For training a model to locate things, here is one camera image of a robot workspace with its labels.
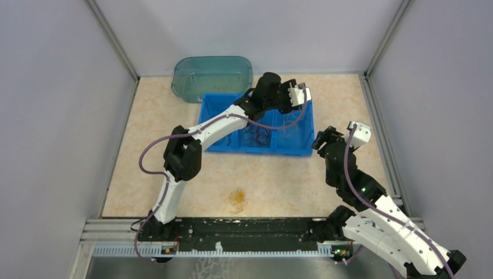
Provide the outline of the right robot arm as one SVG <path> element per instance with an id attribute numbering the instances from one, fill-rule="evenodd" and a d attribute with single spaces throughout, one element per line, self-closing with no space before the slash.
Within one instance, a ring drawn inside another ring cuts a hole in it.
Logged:
<path id="1" fill-rule="evenodd" d="M 330 237 L 356 241 L 405 278 L 454 278 L 466 256 L 433 241 L 378 181 L 358 168 L 354 152 L 369 142 L 371 128 L 352 121 L 348 131 L 344 135 L 327 127 L 312 144 L 325 161 L 326 184 L 344 202 L 326 220 Z"/>

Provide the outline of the blue three-compartment bin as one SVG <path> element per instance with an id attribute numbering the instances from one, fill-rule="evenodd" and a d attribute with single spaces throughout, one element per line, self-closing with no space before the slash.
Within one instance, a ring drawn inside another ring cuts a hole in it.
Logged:
<path id="1" fill-rule="evenodd" d="M 198 123 L 203 123 L 226 110 L 241 95 L 206 93 L 203 96 Z M 296 125 L 285 130 L 271 130 L 247 125 L 219 139 L 207 151 L 215 153 L 246 153 L 254 155 L 310 157 L 315 140 L 312 101 Z"/>

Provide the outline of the teal transparent plastic tub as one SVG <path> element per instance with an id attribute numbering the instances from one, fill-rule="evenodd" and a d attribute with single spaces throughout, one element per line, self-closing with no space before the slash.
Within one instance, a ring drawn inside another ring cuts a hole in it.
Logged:
<path id="1" fill-rule="evenodd" d="M 205 93 L 239 94 L 253 82 L 251 62 L 242 56 L 193 56 L 174 68 L 171 89 L 188 103 L 200 103 Z"/>

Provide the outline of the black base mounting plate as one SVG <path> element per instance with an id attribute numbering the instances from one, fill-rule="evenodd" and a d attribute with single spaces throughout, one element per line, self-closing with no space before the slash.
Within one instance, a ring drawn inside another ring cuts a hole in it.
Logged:
<path id="1" fill-rule="evenodd" d="M 182 217 L 167 224 L 151 218 L 138 233 L 140 242 L 169 241 L 180 252 L 315 251 L 326 241 L 345 241 L 342 222 L 330 218 Z"/>

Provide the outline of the aluminium frame rail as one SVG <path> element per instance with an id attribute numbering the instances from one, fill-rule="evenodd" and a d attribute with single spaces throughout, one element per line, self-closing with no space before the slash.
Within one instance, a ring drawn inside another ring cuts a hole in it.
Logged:
<path id="1" fill-rule="evenodd" d="M 322 241 L 336 240 L 336 226 L 322 217 L 284 218 L 177 218 L 160 226 L 157 221 L 139 219 L 89 219 L 85 222 L 82 241 L 172 241 L 176 237 L 294 237 Z"/>

